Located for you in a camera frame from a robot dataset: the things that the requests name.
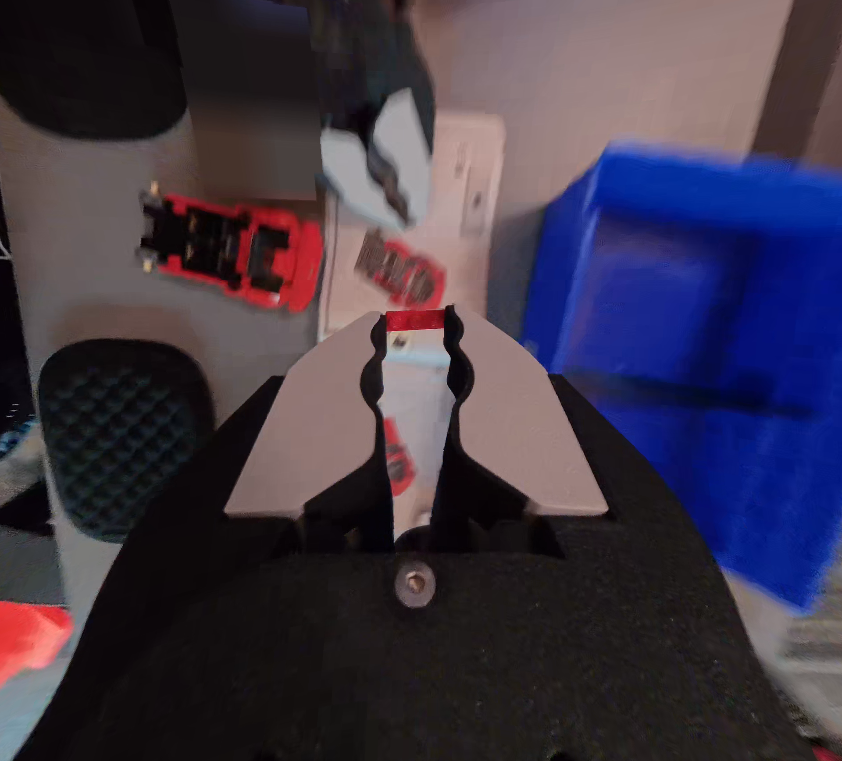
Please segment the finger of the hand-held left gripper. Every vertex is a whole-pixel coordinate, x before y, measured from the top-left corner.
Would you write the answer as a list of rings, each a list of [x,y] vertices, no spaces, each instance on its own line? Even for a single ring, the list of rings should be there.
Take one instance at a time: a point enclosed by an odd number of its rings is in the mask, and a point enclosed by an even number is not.
[[[399,90],[385,100],[371,144],[385,163],[383,187],[392,208],[405,226],[422,223],[430,198],[432,149],[411,89]]]
[[[358,135],[323,128],[321,168],[331,192],[356,217],[382,228],[404,229],[405,222],[389,205],[384,188],[368,168],[367,151]]]

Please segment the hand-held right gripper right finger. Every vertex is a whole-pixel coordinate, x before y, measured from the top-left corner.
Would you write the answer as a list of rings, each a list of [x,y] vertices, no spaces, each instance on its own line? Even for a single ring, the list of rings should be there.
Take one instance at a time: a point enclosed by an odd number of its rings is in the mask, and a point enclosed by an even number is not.
[[[552,517],[609,504],[551,379],[509,335],[463,306],[444,311],[454,398],[433,504],[433,546],[471,547],[473,527],[527,540]]]

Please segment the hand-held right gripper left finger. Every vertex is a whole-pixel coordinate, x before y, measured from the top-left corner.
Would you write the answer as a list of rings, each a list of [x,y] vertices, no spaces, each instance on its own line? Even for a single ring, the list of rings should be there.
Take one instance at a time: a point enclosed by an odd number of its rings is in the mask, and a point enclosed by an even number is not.
[[[224,512],[303,519],[360,534],[392,551],[383,392],[385,315],[364,314],[293,365],[277,392]]]

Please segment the red toy brick car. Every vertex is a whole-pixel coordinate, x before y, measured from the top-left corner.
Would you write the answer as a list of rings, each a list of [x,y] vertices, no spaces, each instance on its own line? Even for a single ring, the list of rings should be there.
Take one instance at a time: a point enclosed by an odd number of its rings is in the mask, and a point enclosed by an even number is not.
[[[310,306],[324,250],[316,220],[280,207],[163,194],[156,182],[140,204],[137,253],[146,273],[202,284],[263,311]]]

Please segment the red toy brick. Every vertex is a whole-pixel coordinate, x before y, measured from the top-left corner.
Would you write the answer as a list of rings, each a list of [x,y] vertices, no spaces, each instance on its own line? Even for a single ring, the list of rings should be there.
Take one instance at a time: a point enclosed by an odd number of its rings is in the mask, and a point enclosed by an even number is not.
[[[437,331],[445,320],[445,309],[391,311],[385,314],[385,330],[388,334]]]

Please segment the white instruction booklet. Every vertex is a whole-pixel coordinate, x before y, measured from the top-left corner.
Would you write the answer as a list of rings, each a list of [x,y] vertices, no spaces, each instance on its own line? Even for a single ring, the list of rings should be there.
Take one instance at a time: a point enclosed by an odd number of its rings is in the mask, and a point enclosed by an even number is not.
[[[426,219],[396,238],[412,257],[444,271],[438,307],[462,304],[485,316],[492,224],[503,172],[506,130],[497,114],[441,110]],[[373,223],[329,199],[318,340],[363,314],[407,309],[354,268]],[[454,399],[442,330],[389,334],[380,409],[393,473],[395,536],[428,523]]]

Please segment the black textured cushion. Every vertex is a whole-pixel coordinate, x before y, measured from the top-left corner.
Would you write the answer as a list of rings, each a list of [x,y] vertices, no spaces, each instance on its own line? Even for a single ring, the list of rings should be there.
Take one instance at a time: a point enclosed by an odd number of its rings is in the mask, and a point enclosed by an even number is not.
[[[37,386],[51,476],[69,521],[121,544],[216,429],[199,364],[158,342],[100,338],[48,358]]]

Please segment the blue plastic bin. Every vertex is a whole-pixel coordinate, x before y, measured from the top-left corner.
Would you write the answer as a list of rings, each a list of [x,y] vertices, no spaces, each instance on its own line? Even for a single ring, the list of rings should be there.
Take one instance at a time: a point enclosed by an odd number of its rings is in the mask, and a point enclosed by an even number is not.
[[[840,542],[840,170],[613,142],[545,208],[521,344],[807,614]]]

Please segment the dark rounded object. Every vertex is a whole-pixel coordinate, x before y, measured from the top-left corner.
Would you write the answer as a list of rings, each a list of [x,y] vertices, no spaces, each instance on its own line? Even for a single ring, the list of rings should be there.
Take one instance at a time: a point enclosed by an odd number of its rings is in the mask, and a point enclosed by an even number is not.
[[[24,122],[141,141],[186,110],[169,0],[1,0],[2,99]]]

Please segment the red plastic object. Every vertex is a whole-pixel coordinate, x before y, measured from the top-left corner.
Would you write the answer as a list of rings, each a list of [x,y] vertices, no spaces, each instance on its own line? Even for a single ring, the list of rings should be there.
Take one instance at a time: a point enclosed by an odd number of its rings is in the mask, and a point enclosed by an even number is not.
[[[53,605],[1,602],[1,685],[47,668],[73,632],[69,611]]]

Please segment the dark grey post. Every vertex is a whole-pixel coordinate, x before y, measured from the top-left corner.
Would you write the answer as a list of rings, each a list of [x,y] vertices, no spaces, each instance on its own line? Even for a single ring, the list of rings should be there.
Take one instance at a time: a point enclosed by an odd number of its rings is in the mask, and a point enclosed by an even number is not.
[[[840,52],[841,0],[792,0],[750,152],[802,159]]]

